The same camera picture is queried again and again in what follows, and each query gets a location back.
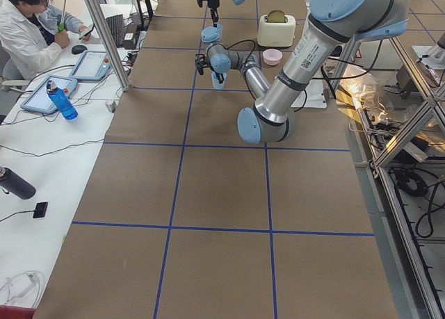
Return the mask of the small black square device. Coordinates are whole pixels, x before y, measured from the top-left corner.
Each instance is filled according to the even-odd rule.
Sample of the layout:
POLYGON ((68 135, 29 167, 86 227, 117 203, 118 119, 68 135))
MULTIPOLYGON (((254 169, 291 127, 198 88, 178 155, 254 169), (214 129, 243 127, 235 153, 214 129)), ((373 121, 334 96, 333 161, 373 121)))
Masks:
POLYGON ((48 202, 38 202, 33 211, 33 219, 40 219, 46 215, 48 202))

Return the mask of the toast slice in toaster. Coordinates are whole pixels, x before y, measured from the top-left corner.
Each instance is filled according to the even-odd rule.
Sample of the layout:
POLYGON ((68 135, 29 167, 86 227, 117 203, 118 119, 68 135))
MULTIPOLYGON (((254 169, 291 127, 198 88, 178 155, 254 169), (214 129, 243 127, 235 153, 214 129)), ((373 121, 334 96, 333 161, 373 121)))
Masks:
POLYGON ((286 15, 282 10, 272 10, 267 14, 266 20, 273 24, 286 23, 286 15))

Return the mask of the aluminium frame post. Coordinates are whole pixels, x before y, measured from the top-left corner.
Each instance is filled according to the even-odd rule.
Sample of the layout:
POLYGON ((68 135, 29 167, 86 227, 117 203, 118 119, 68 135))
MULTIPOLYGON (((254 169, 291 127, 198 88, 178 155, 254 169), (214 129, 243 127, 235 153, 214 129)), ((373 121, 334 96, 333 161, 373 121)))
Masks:
POLYGON ((122 61, 113 41, 111 32, 109 31, 99 0, 84 1, 92 18, 92 22, 95 24, 95 28, 98 30, 98 34, 108 54, 111 67, 113 68, 113 71, 118 79, 120 87, 122 88, 123 92, 126 92, 130 87, 129 79, 122 65, 122 61))

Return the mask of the person in white coat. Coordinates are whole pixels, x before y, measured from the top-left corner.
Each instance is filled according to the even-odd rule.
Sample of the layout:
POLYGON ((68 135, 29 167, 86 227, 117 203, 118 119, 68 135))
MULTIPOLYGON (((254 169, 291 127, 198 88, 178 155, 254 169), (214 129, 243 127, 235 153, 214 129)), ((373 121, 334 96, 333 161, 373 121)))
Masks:
POLYGON ((3 0, 1 46, 10 56, 5 79, 32 79, 51 68, 69 43, 69 31, 81 34, 87 26, 77 17, 51 5, 52 0, 3 0))

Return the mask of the light blue plastic cup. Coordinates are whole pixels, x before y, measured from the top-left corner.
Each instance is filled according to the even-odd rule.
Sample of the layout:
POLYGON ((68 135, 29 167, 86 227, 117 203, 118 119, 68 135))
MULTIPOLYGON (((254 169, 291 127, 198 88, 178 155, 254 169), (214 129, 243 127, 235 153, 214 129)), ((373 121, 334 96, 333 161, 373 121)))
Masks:
POLYGON ((221 38, 223 36, 223 26, 221 24, 216 24, 216 28, 218 30, 218 37, 221 38))

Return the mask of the small silver clamp block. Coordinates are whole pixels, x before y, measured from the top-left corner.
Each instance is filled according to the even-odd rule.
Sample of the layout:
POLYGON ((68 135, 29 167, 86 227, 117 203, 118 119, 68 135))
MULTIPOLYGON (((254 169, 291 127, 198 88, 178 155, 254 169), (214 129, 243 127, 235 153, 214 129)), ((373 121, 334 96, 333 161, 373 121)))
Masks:
POLYGON ((110 113, 114 113, 117 108, 117 104, 116 104, 115 100, 107 100, 105 102, 105 106, 110 113))

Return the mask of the black computer mouse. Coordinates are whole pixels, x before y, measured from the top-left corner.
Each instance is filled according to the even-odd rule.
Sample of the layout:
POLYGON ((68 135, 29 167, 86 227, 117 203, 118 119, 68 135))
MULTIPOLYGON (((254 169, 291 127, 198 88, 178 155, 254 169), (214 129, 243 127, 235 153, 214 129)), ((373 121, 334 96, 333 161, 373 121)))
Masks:
POLYGON ((73 55, 79 55, 82 54, 84 51, 86 51, 88 48, 85 45, 82 44, 78 44, 78 45, 74 45, 71 49, 71 52, 73 55))

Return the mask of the near teach pendant tablet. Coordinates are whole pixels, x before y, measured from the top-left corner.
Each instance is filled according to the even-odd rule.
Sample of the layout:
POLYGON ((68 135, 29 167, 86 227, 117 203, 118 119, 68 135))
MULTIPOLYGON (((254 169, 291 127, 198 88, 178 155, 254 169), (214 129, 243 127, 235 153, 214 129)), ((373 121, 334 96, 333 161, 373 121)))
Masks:
POLYGON ((73 78, 50 75, 22 102, 21 108, 32 113, 50 115, 58 111, 54 103, 47 95, 46 85, 48 80, 53 80, 64 91, 70 100, 71 94, 76 90, 78 81, 73 78))

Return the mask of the far teach pendant tablet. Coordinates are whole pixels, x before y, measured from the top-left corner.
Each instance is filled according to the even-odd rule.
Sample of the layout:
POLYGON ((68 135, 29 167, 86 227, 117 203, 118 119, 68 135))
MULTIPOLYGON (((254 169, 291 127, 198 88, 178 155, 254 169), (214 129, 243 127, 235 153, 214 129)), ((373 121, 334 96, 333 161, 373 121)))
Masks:
POLYGON ((84 51, 70 72, 70 78, 78 81, 100 81, 110 68, 111 62, 105 51, 84 51))

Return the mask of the black keyboard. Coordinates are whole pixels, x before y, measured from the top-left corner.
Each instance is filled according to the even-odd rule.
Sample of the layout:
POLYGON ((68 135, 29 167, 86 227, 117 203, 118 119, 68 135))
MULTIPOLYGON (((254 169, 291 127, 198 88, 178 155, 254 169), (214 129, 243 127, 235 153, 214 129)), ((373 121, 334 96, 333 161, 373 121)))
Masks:
POLYGON ((123 14, 113 15, 106 18, 106 23, 111 32, 112 39, 117 47, 123 45, 124 39, 124 17, 123 14))

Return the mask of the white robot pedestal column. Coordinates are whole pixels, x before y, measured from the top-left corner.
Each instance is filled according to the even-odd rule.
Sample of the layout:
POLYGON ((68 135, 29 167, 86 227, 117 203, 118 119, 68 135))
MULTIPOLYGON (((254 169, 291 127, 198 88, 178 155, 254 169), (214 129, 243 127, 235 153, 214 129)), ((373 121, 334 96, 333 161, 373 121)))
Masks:
POLYGON ((298 96, 293 100, 291 105, 292 108, 326 108, 325 96, 323 94, 323 78, 321 74, 321 69, 318 68, 314 72, 314 76, 308 83, 301 83, 300 79, 294 78, 296 83, 291 82, 291 75, 284 72, 284 69, 288 67, 288 64, 296 58, 296 56, 302 51, 305 45, 309 46, 319 46, 320 49, 315 51, 316 56, 310 55, 306 57, 306 53, 303 54, 303 59, 298 61, 298 64, 306 65, 308 64, 308 69, 302 68, 303 73, 308 73, 309 69, 314 69, 316 66, 316 61, 321 58, 321 51, 326 50, 326 47, 321 46, 320 42, 313 41, 308 33, 303 33, 300 41, 297 43, 293 53, 289 57, 285 66, 281 69, 279 74, 275 77, 277 81, 283 81, 284 84, 289 83, 291 85, 291 92, 298 92, 298 96))

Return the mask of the teach pendant tablet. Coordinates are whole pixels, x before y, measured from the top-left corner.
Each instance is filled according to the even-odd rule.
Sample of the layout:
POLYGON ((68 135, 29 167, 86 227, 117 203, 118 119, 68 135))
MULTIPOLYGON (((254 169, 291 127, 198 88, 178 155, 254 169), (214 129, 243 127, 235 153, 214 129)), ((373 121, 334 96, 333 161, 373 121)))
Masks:
POLYGON ((54 103, 47 95, 46 85, 48 80, 53 80, 64 91, 70 100, 71 94, 76 90, 78 81, 73 78, 50 75, 22 102, 21 108, 32 113, 50 115, 58 111, 54 103))
POLYGON ((70 72, 70 78, 78 81, 100 81, 110 68, 111 62, 105 51, 84 51, 70 72))

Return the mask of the black thermos bottle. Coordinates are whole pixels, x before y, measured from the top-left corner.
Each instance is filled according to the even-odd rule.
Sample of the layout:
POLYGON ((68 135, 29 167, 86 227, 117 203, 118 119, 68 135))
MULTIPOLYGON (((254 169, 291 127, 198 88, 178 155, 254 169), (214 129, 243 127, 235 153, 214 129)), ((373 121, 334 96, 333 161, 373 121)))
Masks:
POLYGON ((1 167, 1 187, 20 199, 30 199, 36 193, 33 185, 7 167, 1 167))

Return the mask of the blue water bottle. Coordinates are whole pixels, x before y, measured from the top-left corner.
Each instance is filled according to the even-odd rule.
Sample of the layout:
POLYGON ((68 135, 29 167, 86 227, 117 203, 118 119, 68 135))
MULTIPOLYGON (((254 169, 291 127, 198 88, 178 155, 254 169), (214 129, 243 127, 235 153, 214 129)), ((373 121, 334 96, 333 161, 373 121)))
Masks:
POLYGON ((50 100, 66 120, 75 120, 77 118, 78 113, 75 107, 73 107, 64 91, 56 85, 55 81, 47 81, 46 91, 50 100))

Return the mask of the cream toaster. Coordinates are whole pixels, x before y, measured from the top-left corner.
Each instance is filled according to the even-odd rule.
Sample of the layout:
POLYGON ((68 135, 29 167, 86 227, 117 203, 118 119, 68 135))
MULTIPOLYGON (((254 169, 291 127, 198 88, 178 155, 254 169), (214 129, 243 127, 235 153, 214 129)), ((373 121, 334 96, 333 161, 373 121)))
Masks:
POLYGON ((266 15, 259 18, 257 43, 262 47, 290 47, 293 44, 296 20, 285 15, 285 22, 268 22, 266 15))

